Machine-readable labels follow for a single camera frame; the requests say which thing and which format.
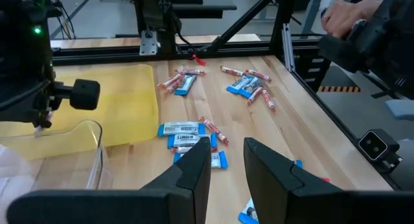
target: floor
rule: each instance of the floor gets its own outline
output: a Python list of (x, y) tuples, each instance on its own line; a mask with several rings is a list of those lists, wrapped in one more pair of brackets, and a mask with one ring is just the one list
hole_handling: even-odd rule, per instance
[[(232, 0), (237, 10), (227, 11), (223, 19), (183, 19), (182, 34), (212, 35), (223, 33), (233, 22), (244, 14), (258, 0)], [(78, 38), (113, 38), (116, 34), (136, 34), (134, 6), (129, 0), (62, 0), (69, 15), (73, 15), (79, 6), (83, 6), (73, 17), (72, 22)], [(277, 7), (268, 6), (267, 18), (274, 19)], [(293, 15), (299, 22), (304, 22), (305, 12)], [(267, 39), (272, 32), (272, 20), (258, 20), (256, 16), (240, 33), (255, 33)], [(59, 23), (49, 21), (50, 34), (55, 39), (62, 37)], [(292, 33), (300, 33), (301, 25), (291, 21)], [(316, 18), (312, 31), (324, 34), (319, 17)], [(348, 76), (362, 88), (361, 93), (318, 93), (321, 99), (338, 115), (343, 123), (356, 135), (362, 136), (367, 130), (382, 128), (396, 140), (414, 139), (414, 123), (394, 120), (384, 105), (387, 97), (375, 100), (371, 94), (380, 90), (361, 74)]]

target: wooden tabletop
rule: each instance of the wooden tabletop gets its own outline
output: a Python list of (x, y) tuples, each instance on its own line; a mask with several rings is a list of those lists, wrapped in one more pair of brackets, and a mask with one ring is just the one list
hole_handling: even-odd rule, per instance
[[(208, 41), (215, 37), (196, 37)], [(257, 40), (257, 36), (237, 36), (238, 40)], [(131, 39), (117, 39), (130, 45)], [(114, 46), (111, 41), (70, 42), (72, 46)], [(64, 45), (65, 42), (53, 43)], [(164, 95), (157, 90), (160, 123), (210, 119), (230, 141), (219, 143), (228, 159), (227, 170), (212, 169), (207, 223), (238, 223), (237, 216), (250, 198), (243, 162), (243, 139), (254, 137), (289, 159), (303, 161), (304, 169), (345, 190), (391, 190), (375, 169), (362, 157), (335, 123), (302, 88), (274, 56), (218, 58), (200, 67), (194, 61), (149, 62), (155, 83), (164, 82), (182, 67), (197, 68), (207, 75), (199, 77), (187, 97)], [(246, 99), (226, 91), (238, 78), (221, 72), (224, 65), (235, 69), (255, 69), (269, 75), (266, 87), (276, 101), (278, 113), (271, 112), (262, 97), (248, 107)], [(109, 164), (114, 189), (139, 189), (172, 165), (173, 154), (167, 139), (155, 137), (141, 143), (109, 147)]]

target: clear plastic container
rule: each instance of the clear plastic container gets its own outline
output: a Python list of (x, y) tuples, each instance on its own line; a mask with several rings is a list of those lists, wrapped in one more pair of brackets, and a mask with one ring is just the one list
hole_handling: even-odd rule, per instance
[(112, 175), (102, 127), (81, 121), (69, 131), (0, 137), (0, 223), (17, 197), (41, 189), (109, 189)]

